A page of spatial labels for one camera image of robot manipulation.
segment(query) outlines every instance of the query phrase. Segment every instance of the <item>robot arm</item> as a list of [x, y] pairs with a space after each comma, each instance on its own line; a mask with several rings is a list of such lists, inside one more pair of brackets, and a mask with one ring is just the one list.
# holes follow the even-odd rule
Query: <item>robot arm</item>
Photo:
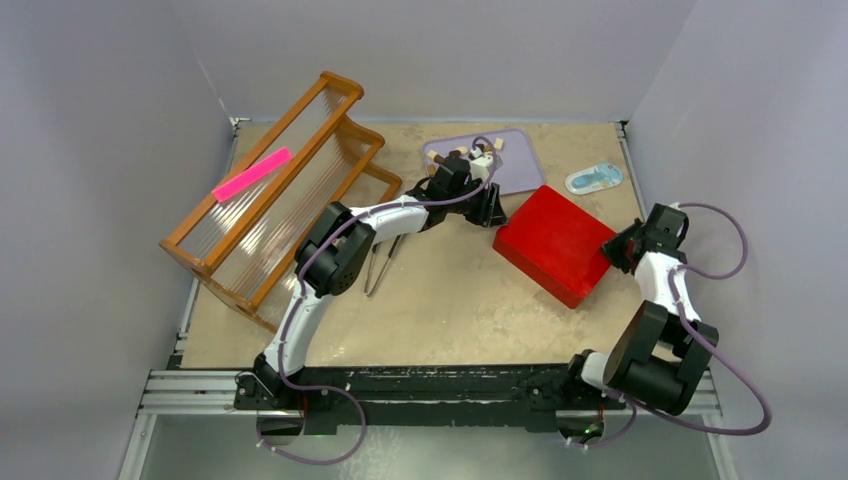
[[295, 284], [292, 300], [283, 316], [286, 320], [254, 362], [253, 374], [271, 397], [280, 397], [282, 391], [277, 361], [280, 344], [285, 344], [283, 371], [286, 376], [297, 374], [304, 366], [306, 352], [324, 312], [333, 298], [347, 291], [356, 281], [372, 245], [428, 230], [441, 223], [448, 213], [464, 215], [467, 221], [482, 227], [506, 224], [507, 217], [500, 205], [500, 187], [496, 183], [490, 183], [465, 200], [444, 202], [474, 192], [483, 179], [490, 176], [492, 169], [497, 168], [491, 154], [481, 152], [468, 161], [460, 158], [459, 152], [451, 153], [447, 158], [436, 159], [439, 168], [432, 178], [424, 178], [392, 202], [353, 209], [333, 202], [318, 217], [295, 253], [298, 274], [319, 246], [342, 224], [373, 211], [337, 237], [303, 274], [304, 282]]
[[[654, 205], [645, 223], [638, 219], [603, 246], [613, 266], [632, 273], [642, 292], [642, 305], [609, 355], [586, 351], [580, 378], [599, 390], [617, 390], [645, 404], [679, 415], [698, 387], [711, 355], [680, 324], [669, 272], [686, 263], [677, 248], [686, 238], [689, 219], [680, 210]], [[686, 318], [713, 346], [718, 331], [700, 321], [683, 279], [675, 276]], [[671, 351], [679, 361], [654, 356], [654, 347]]]
[[[321, 322], [324, 312], [327, 310], [327, 306], [333, 298], [347, 290], [356, 280], [371, 245], [398, 235], [419, 232], [424, 228], [429, 217], [426, 208], [405, 206], [407, 203], [417, 201], [415, 197], [404, 195], [391, 202], [398, 204], [396, 208], [374, 213], [354, 225], [352, 231], [342, 237], [344, 243], [340, 242], [337, 246], [335, 258], [330, 267], [332, 268], [331, 274], [329, 276], [312, 274], [312, 270], [316, 267], [325, 270], [328, 268], [326, 265], [313, 265], [313, 268], [308, 272], [312, 275], [306, 276], [308, 281], [305, 283], [305, 295], [300, 282], [295, 284], [292, 292], [293, 301], [289, 303], [283, 317], [291, 318], [291, 325], [286, 332], [286, 348], [283, 351], [283, 370], [287, 375], [292, 375], [303, 368], [306, 361], [306, 351], [312, 341], [312, 336], [318, 329], [318, 324]], [[320, 245], [338, 224], [365, 210], [363, 208], [348, 210], [340, 203], [330, 204], [319, 217], [304, 245], [298, 249], [298, 264], [305, 262], [311, 252], [314, 252], [315, 248], [310, 248], [310, 246]], [[303, 298], [303, 301], [295, 302], [294, 299], [299, 297]], [[274, 370], [276, 370], [276, 365], [273, 359], [277, 358], [280, 342], [283, 341], [282, 335], [283, 326], [281, 325], [274, 335], [274, 340], [265, 349], [265, 358], [272, 360], [269, 363]]]

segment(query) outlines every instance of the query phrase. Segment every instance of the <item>metal tweezers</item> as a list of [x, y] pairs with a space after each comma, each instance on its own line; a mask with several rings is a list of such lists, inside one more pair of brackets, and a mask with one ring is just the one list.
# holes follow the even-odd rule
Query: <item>metal tweezers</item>
[[374, 295], [374, 291], [377, 290], [377, 286], [380, 285], [380, 280], [383, 279], [383, 274], [386, 273], [386, 267], [389, 266], [389, 261], [391, 261], [392, 257], [395, 255], [395, 250], [397, 250], [398, 243], [400, 243], [400, 239], [403, 238], [403, 235], [398, 235], [395, 237], [395, 241], [392, 242], [392, 248], [389, 249], [389, 256], [386, 258], [386, 262], [383, 263], [383, 267], [380, 268], [380, 273], [377, 274], [377, 279], [374, 280], [374, 285], [371, 284], [371, 273], [374, 271], [374, 259], [377, 258], [377, 247], [380, 244], [376, 244], [371, 247], [371, 261], [368, 262], [368, 273], [365, 276], [365, 296], [370, 297]]

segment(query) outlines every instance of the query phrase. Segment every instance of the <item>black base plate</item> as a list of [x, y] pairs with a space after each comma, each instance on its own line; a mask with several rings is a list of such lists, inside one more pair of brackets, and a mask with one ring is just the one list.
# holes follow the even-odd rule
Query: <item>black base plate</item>
[[[623, 408], [575, 380], [571, 366], [306, 367], [290, 379], [349, 391], [362, 404], [369, 425], [514, 426], [556, 432], [557, 411], [598, 410], [602, 403], [607, 409]], [[355, 406], [332, 392], [298, 393], [281, 403], [269, 401], [250, 375], [239, 378], [239, 387], [245, 393], [236, 394], [236, 409], [305, 409], [308, 435], [334, 434], [338, 425], [360, 422]]]

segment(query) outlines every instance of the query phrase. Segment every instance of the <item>lavender tray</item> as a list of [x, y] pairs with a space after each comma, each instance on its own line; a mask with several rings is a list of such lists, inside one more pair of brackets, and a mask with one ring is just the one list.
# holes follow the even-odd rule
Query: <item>lavender tray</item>
[[503, 166], [495, 172], [495, 176], [492, 178], [493, 182], [500, 185], [501, 195], [536, 190], [545, 184], [545, 174], [539, 165], [533, 144], [530, 143], [530, 138], [524, 133], [524, 130], [518, 128], [431, 140], [425, 143], [421, 149], [424, 157], [424, 168], [433, 164], [433, 161], [427, 157], [427, 152], [430, 150], [435, 150], [439, 155], [446, 157], [448, 152], [456, 150], [457, 147], [471, 148], [471, 141], [478, 135], [487, 137], [492, 143], [495, 143], [495, 139], [498, 138], [502, 138], [504, 141], [503, 148], [498, 152], [501, 160], [503, 160]]

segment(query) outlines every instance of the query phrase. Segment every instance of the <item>beige table surface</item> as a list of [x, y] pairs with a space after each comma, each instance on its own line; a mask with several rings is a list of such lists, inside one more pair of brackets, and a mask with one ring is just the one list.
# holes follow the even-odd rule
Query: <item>beige table surface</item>
[[[270, 125], [242, 128], [241, 158]], [[547, 184], [619, 231], [639, 216], [630, 174], [612, 124], [379, 124], [386, 138], [375, 163], [400, 175], [408, 189], [424, 173], [428, 141], [507, 127], [524, 129]], [[564, 187], [570, 173], [602, 161], [618, 165], [625, 182], [578, 197]], [[357, 182], [347, 206], [373, 204], [384, 185]], [[529, 194], [502, 196], [507, 214]], [[585, 348], [609, 350], [641, 302], [633, 278], [610, 269], [576, 310], [570, 310], [492, 249], [494, 229], [460, 216], [401, 242], [383, 282], [363, 294], [365, 269], [329, 307], [309, 348], [308, 365], [413, 365], [567, 362]], [[382, 265], [388, 244], [378, 253]], [[241, 367], [272, 334], [199, 290], [183, 368]]]

